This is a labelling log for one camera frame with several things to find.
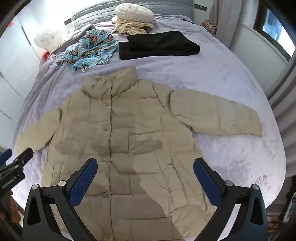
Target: quilted panel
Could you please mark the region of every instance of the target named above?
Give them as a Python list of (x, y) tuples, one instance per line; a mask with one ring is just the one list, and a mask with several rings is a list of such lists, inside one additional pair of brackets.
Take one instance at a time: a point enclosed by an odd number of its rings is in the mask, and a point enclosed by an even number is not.
[(111, 21), (120, 3), (135, 3), (150, 9), (154, 14), (184, 15), (193, 19), (193, 0), (103, 0), (72, 14), (75, 30), (87, 24)]

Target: white round cushion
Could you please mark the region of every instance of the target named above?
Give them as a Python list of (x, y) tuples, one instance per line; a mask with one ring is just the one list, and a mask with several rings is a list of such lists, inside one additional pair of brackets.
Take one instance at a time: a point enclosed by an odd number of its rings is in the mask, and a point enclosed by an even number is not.
[(148, 8), (133, 3), (121, 3), (115, 8), (115, 14), (124, 20), (152, 23), (154, 13)]

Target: red object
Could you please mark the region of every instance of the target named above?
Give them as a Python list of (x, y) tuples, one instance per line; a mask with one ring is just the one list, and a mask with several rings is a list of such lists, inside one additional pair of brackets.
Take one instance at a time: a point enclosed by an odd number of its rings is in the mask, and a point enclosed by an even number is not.
[(42, 57), (46, 60), (49, 57), (49, 55), (50, 55), (50, 52), (47, 51), (43, 54)]

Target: folded black clothing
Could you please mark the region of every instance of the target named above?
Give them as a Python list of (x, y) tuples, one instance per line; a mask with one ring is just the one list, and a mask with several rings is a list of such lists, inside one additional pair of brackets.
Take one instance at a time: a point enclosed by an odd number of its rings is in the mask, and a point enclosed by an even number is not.
[(148, 56), (188, 56), (199, 52), (199, 45), (187, 39), (179, 31), (131, 35), (128, 36), (128, 42), (119, 43), (121, 60)]

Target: blue gripper pad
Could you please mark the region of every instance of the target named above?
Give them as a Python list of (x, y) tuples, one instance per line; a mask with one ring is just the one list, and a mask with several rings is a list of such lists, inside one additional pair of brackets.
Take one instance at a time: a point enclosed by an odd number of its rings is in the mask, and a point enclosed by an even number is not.
[(221, 206), (221, 190), (212, 178), (212, 176), (208, 173), (206, 168), (198, 159), (194, 161), (193, 171), (198, 181), (200, 182), (203, 190), (205, 191), (205, 194), (207, 195), (210, 203), (217, 207)]
[(11, 149), (7, 149), (2, 155), (0, 155), (0, 166), (3, 165), (11, 156)]
[(72, 208), (81, 203), (97, 171), (98, 163), (96, 159), (93, 159), (70, 190), (69, 205)]

